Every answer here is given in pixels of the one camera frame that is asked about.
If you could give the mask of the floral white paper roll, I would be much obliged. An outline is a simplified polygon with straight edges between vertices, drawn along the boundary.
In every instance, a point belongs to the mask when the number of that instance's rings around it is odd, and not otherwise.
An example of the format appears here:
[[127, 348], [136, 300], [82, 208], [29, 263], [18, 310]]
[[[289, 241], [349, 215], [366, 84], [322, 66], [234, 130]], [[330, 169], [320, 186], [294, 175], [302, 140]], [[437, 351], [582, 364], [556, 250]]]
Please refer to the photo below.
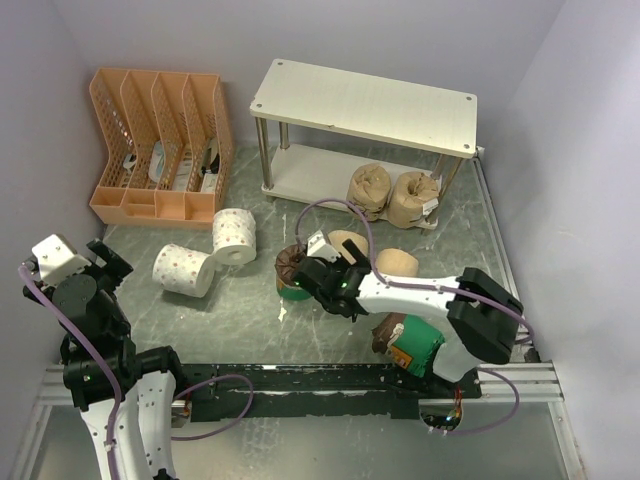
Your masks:
[[214, 274], [211, 254], [176, 244], [165, 245], [152, 267], [152, 281], [163, 290], [194, 298], [207, 294]]
[[256, 222], [249, 210], [227, 208], [214, 215], [213, 258], [221, 265], [237, 266], [257, 256]]

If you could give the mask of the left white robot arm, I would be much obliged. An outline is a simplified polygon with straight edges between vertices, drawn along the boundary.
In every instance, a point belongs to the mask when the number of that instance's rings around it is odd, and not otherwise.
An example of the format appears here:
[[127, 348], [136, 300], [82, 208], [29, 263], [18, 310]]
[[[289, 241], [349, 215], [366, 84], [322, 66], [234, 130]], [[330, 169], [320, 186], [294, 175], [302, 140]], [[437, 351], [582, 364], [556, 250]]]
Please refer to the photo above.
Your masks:
[[116, 290], [133, 269], [94, 239], [90, 260], [61, 235], [36, 244], [20, 267], [23, 294], [65, 331], [63, 384], [87, 427], [104, 479], [174, 479], [171, 406], [187, 385], [169, 346], [138, 352]]

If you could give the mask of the brown paper roll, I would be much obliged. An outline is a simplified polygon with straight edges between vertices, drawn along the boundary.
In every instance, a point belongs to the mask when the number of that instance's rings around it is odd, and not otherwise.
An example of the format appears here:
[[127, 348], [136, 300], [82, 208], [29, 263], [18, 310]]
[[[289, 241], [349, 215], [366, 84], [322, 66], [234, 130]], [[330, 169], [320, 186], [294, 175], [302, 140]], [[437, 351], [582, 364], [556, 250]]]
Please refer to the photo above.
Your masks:
[[386, 208], [387, 220], [402, 229], [419, 226], [439, 204], [437, 182], [419, 171], [398, 176]]
[[369, 163], [354, 171], [346, 200], [358, 207], [368, 221], [373, 222], [382, 215], [391, 188], [391, 177], [387, 170], [379, 163]]

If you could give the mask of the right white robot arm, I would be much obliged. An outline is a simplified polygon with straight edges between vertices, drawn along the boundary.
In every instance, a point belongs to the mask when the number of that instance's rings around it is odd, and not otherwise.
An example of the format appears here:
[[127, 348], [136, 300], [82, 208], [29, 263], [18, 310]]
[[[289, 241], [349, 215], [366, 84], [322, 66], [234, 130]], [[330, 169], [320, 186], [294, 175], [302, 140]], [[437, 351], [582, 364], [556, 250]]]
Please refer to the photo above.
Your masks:
[[484, 271], [467, 267], [459, 276], [409, 278], [381, 273], [347, 240], [347, 260], [322, 236], [304, 248], [292, 273], [324, 310], [356, 320], [381, 314], [372, 349], [443, 398], [468, 371], [509, 363], [522, 304]]

